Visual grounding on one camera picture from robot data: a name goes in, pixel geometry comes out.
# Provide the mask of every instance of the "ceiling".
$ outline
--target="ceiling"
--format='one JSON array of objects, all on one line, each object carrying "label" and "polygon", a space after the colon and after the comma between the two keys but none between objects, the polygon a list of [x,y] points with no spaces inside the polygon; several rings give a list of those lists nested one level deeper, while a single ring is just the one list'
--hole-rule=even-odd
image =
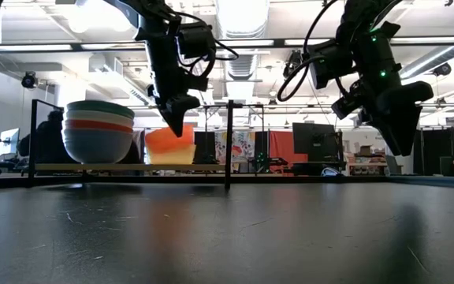
[{"label": "ceiling", "polygon": [[[136,33],[135,28],[126,32],[115,32],[107,27],[91,27],[84,33],[75,33],[69,27],[68,14],[71,6],[55,5],[56,0],[5,0],[0,11],[0,44],[19,43],[102,43],[116,41],[132,41]],[[211,0],[172,0],[166,1],[174,9],[186,13],[194,13],[203,18],[208,24],[217,29],[215,20],[214,1]],[[334,37],[341,15],[344,12],[342,2],[333,5],[320,20],[312,37]],[[454,4],[444,6],[444,0],[413,0],[403,1],[385,18],[387,21],[396,22],[402,28],[397,36],[454,36]],[[265,37],[268,39],[301,39],[305,36],[309,26],[322,8],[322,0],[272,0],[270,1],[269,20]],[[415,60],[429,54],[432,50],[440,47],[393,47],[393,53],[397,62],[402,66],[409,65]],[[273,98],[271,91],[277,91],[283,84],[282,76],[285,61],[291,53],[291,49],[265,49],[259,50],[260,61],[256,72],[254,95],[250,103],[268,103]],[[87,97],[94,99],[116,99],[118,103],[129,105],[137,104],[130,95],[120,93],[117,86],[110,86],[106,82],[99,82],[89,75],[88,61],[93,54],[82,53],[53,53],[53,54],[4,54],[2,62],[59,62],[75,72],[82,80],[91,83],[92,88]],[[117,52],[114,54],[124,64],[124,75],[132,80],[141,90],[151,82],[150,72],[147,68],[147,57],[144,52]],[[454,92],[454,59],[448,62],[452,66],[452,73],[446,77],[420,75],[413,80],[425,80],[433,85],[434,93],[439,96],[452,95]],[[357,79],[355,75],[343,77],[343,85],[348,87]],[[222,63],[215,65],[210,75],[210,89],[213,98],[219,103],[226,97],[225,72]],[[295,86],[292,82],[288,86],[290,92]],[[306,82],[297,95],[288,101],[289,104],[317,103],[331,104],[339,97],[339,91],[335,83],[330,83],[325,89],[314,92]],[[454,95],[446,98],[447,103],[454,103]],[[425,109],[422,114],[423,124],[441,124],[446,117],[454,117],[454,109]],[[304,111],[299,109],[278,109],[268,112],[278,112],[268,120],[275,121],[302,121]],[[284,112],[296,113],[285,115]],[[155,112],[140,111],[140,116],[155,116],[155,121],[161,121]],[[324,122],[335,120],[333,114],[310,114],[307,120]]]}]

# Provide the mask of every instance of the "table surface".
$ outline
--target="table surface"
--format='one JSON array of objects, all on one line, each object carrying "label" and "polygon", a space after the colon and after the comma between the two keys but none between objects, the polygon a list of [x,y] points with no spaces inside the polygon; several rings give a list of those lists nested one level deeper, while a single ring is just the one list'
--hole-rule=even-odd
[{"label": "table surface", "polygon": [[454,283],[454,189],[0,190],[0,283]]}]

